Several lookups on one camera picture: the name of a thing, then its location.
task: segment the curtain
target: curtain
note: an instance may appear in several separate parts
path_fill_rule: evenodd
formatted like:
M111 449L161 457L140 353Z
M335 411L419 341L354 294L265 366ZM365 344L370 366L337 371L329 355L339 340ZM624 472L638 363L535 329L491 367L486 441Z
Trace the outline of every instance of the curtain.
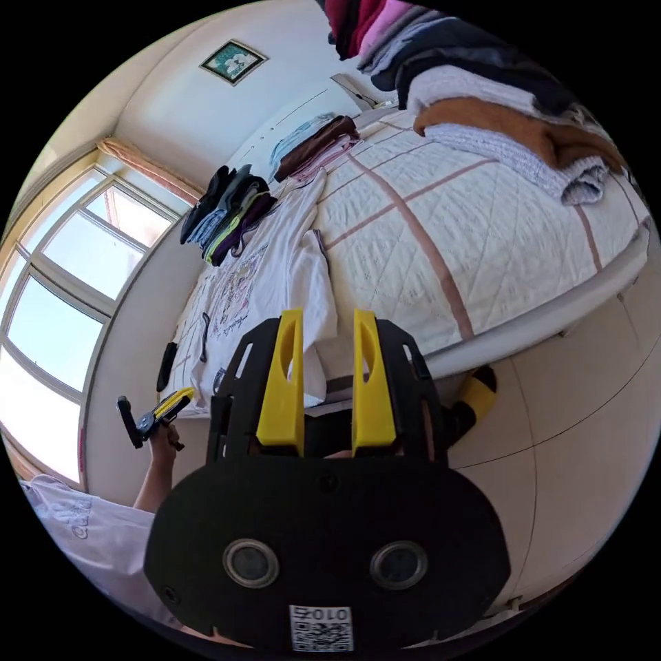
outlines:
M204 194L195 184L152 161L133 145L122 143L115 138L104 138L96 146L99 151L121 161L192 207Z

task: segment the pink cloth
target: pink cloth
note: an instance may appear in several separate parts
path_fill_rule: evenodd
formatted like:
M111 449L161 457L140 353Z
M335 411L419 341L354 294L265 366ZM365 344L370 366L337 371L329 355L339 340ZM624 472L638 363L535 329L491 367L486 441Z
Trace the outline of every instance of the pink cloth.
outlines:
M363 41L360 43L358 55L362 55L374 42L383 34L397 19L400 19L411 7L415 7L410 2L402 0L386 0L383 10L377 16L370 29L365 33Z
M291 175L291 178L299 183L305 183L310 179L314 179L322 167L329 165L336 158L345 154L358 142L359 140L356 140L352 136L342 136L328 149L325 149L320 154L310 158L308 162L304 163L294 174Z

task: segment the person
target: person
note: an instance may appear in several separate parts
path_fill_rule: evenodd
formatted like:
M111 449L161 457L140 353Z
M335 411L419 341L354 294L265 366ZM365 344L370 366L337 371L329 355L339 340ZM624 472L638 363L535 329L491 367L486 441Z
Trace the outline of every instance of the person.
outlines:
M179 434L159 427L151 459L133 507L82 493L50 475L20 481L23 492L53 541L101 592L169 627L181 629L149 584L143 558L154 512L172 489Z

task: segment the camera lens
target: camera lens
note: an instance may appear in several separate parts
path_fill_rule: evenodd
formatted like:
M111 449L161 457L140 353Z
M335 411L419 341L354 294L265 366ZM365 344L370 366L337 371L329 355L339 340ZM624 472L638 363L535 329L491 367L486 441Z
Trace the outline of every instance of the camera lens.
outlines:
M399 541L387 544L373 557L370 573L387 590L405 590L418 583L427 572L427 555L418 544Z
M279 571L275 553L255 539L233 541L223 553L222 564L233 581L250 588L270 585Z

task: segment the qr code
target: qr code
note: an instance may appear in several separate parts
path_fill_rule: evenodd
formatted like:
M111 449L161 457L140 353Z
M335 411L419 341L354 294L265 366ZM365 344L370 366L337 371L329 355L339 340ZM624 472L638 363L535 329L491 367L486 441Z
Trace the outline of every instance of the qr code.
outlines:
M294 652L351 652L351 608L290 606Z

